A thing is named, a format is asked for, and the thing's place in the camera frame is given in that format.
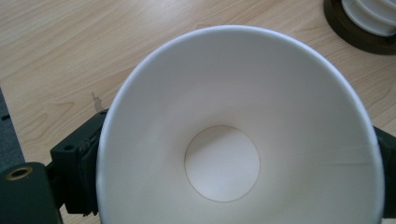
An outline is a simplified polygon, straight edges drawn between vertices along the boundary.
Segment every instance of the dark round coaster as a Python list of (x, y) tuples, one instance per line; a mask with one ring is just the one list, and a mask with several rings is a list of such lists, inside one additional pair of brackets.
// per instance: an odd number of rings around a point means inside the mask
[(375, 54), (396, 54), (396, 35), (370, 34), (345, 13), (341, 0), (324, 0), (324, 14), (332, 29), (352, 46)]

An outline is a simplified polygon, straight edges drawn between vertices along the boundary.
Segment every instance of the light wood surface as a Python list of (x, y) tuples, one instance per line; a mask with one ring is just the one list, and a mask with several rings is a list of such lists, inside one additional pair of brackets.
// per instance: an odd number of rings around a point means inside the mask
[[(109, 107), (122, 81), (154, 49), (222, 24), (272, 29), (315, 49), (351, 83), (373, 124), (396, 135), (396, 56), (348, 45), (326, 22), (322, 4), (0, 0), (0, 85), (25, 159), (48, 164), (50, 149), (96, 109)], [(63, 214), (65, 223), (100, 222)]]

